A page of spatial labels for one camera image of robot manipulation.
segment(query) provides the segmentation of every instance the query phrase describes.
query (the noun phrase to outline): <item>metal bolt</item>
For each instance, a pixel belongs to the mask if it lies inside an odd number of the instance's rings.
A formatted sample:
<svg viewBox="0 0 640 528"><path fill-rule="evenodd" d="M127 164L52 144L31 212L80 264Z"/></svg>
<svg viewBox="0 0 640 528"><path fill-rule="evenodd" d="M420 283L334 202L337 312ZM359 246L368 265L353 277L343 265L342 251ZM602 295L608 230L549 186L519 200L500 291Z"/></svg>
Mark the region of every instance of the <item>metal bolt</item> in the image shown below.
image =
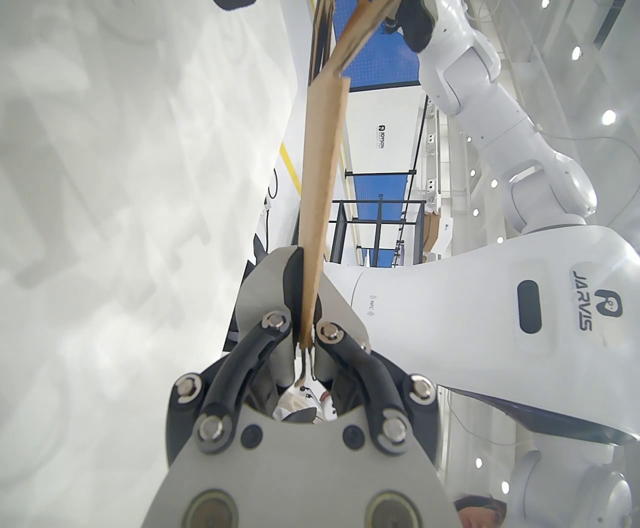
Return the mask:
<svg viewBox="0 0 640 528"><path fill-rule="evenodd" d="M202 391L202 378L198 374L189 373L180 376L175 382L178 403L186 404L194 401Z"/></svg>
<svg viewBox="0 0 640 528"><path fill-rule="evenodd" d="M436 401L436 387L421 374L411 376L413 382L409 397L420 405L430 405Z"/></svg>
<svg viewBox="0 0 640 528"><path fill-rule="evenodd" d="M191 378L184 378L180 383L178 383L178 396L190 396L195 387L196 384Z"/></svg>
<svg viewBox="0 0 640 528"><path fill-rule="evenodd" d="M382 433L394 444L400 444L406 438L406 426L400 418L389 418L382 423Z"/></svg>
<svg viewBox="0 0 640 528"><path fill-rule="evenodd" d="M222 436L222 432L222 420L217 416L207 416L198 429L202 440L213 440L214 442Z"/></svg>
<svg viewBox="0 0 640 528"><path fill-rule="evenodd" d="M271 314L267 317L269 326L272 328L280 328L286 321L282 314Z"/></svg>
<svg viewBox="0 0 640 528"><path fill-rule="evenodd" d="M336 337L338 337L338 327L335 326L334 324L331 324L331 323L324 324L321 331L323 335L329 338L330 340L333 340Z"/></svg>
<svg viewBox="0 0 640 528"><path fill-rule="evenodd" d="M426 380L413 382L413 391L421 398L428 398L431 395L431 385Z"/></svg>

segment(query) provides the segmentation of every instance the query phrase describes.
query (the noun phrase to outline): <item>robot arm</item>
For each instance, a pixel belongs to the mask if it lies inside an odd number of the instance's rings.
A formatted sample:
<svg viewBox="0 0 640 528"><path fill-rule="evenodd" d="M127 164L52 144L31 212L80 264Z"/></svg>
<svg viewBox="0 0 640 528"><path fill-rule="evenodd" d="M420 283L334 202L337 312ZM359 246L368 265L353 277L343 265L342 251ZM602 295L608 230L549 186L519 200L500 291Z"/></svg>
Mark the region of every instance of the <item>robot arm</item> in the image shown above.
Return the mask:
<svg viewBox="0 0 640 528"><path fill-rule="evenodd" d="M321 425L271 418L294 380L300 299L292 293L300 291L301 270L301 249L269 254L242 284L235 348L172 387L170 469L143 528L460 528L432 465L435 387L372 353L362 322L326 278L316 308L316 372L332 377L325 387L338 417Z"/></svg>
<svg viewBox="0 0 640 528"><path fill-rule="evenodd" d="M585 224L584 218L596 209L589 178L573 159L547 145L527 113L497 81L500 58L486 37L471 28L461 0L406 4L414 4L414 10L418 4L426 6L435 21L428 45L414 50L420 61L420 83L440 111L456 116L492 169L504 215L513 228L527 233ZM399 14L407 17L406 10ZM409 42L419 39L408 32L424 28L405 23L403 31Z"/></svg>

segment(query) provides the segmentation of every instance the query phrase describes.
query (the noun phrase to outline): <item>joyson logo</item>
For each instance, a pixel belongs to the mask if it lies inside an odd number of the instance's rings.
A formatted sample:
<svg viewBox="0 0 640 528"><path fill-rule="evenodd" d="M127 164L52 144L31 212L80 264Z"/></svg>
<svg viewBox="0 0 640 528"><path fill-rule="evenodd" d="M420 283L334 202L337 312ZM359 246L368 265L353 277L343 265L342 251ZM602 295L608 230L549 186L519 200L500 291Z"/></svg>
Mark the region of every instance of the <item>joyson logo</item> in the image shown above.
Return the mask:
<svg viewBox="0 0 640 528"><path fill-rule="evenodd" d="M385 148L385 129L384 125L378 125L378 148Z"/></svg>

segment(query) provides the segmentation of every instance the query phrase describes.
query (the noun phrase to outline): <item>jarvis logo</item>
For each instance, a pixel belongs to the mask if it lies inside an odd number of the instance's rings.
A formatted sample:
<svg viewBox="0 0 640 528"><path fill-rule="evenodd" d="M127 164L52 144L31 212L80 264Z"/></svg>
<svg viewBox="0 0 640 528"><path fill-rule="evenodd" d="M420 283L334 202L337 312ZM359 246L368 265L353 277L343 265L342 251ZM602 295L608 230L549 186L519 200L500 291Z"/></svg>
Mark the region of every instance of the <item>jarvis logo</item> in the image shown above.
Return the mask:
<svg viewBox="0 0 640 528"><path fill-rule="evenodd" d="M622 315L622 299L620 295L611 290L596 290L596 297L604 300L596 304L599 314L607 317L619 317Z"/></svg>
<svg viewBox="0 0 640 528"><path fill-rule="evenodd" d="M578 322L580 330L593 331L593 309L591 307L591 294L586 276L573 273L575 291L578 296ZM617 292L611 290L596 290L595 296L604 299L596 304L596 310L606 317L620 317L622 315L622 299Z"/></svg>
<svg viewBox="0 0 640 528"><path fill-rule="evenodd" d="M377 297L375 295L371 295L369 296L369 311L367 312L368 316L374 316L375 313L373 313L373 305L376 302Z"/></svg>
<svg viewBox="0 0 640 528"><path fill-rule="evenodd" d="M385 126L378 125L378 148L385 148Z"/></svg>

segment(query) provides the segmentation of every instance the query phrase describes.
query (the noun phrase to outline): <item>white wall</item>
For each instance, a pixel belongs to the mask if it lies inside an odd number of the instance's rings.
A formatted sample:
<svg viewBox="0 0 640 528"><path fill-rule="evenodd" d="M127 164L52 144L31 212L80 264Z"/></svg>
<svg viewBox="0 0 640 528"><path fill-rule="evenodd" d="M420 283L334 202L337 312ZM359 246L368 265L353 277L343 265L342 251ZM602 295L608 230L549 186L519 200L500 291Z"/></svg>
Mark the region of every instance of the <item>white wall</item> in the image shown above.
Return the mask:
<svg viewBox="0 0 640 528"><path fill-rule="evenodd" d="M356 173L402 172L413 166L415 123L424 102L421 86L349 94L347 128ZM384 126L384 146L379 128Z"/></svg>
<svg viewBox="0 0 640 528"><path fill-rule="evenodd" d="M278 5L0 16L0 525L139 527L220 357L296 91Z"/></svg>

